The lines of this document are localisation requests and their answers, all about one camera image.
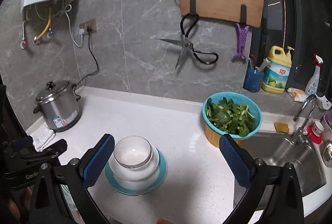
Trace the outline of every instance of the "finger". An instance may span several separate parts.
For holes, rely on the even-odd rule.
[[[30,211],[30,203],[31,203],[31,196],[32,196],[32,191],[30,188],[26,188],[25,192],[22,197],[22,204],[24,208],[28,211]]]
[[[157,220],[157,224],[174,224],[172,221],[169,221],[165,218],[160,218]]]
[[[12,200],[12,199],[9,199],[6,201],[7,203],[7,207],[9,209],[9,211],[12,213],[12,215],[16,218],[16,219],[20,219],[21,217],[21,214],[20,214],[20,211],[16,205],[16,203]]]

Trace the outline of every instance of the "leafy greens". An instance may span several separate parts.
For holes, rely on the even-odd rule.
[[[245,103],[238,105],[224,97],[218,104],[214,104],[210,98],[206,107],[207,118],[221,131],[245,137],[255,128],[255,117]]]

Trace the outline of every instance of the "rice cooker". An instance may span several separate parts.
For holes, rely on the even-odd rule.
[[[41,112],[47,126],[61,132],[74,126],[80,119],[80,108],[75,98],[75,84],[69,81],[50,81],[37,97],[33,113]]]

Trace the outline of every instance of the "spray bottle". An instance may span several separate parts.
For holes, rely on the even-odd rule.
[[[313,63],[316,64],[315,72],[313,73],[313,76],[310,78],[309,82],[307,83],[307,86],[305,87],[304,92],[309,96],[311,94],[316,94],[318,83],[319,83],[319,73],[320,73],[320,66],[323,63],[323,59],[320,56],[317,56],[316,54],[315,60]]]

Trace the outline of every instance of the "wall outlet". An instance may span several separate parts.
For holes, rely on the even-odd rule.
[[[89,21],[83,22],[82,24],[79,25],[80,29],[83,29],[83,35],[88,35],[88,31],[87,28],[90,27],[92,28],[92,32],[91,33],[95,33],[97,32],[97,19],[91,19]]]

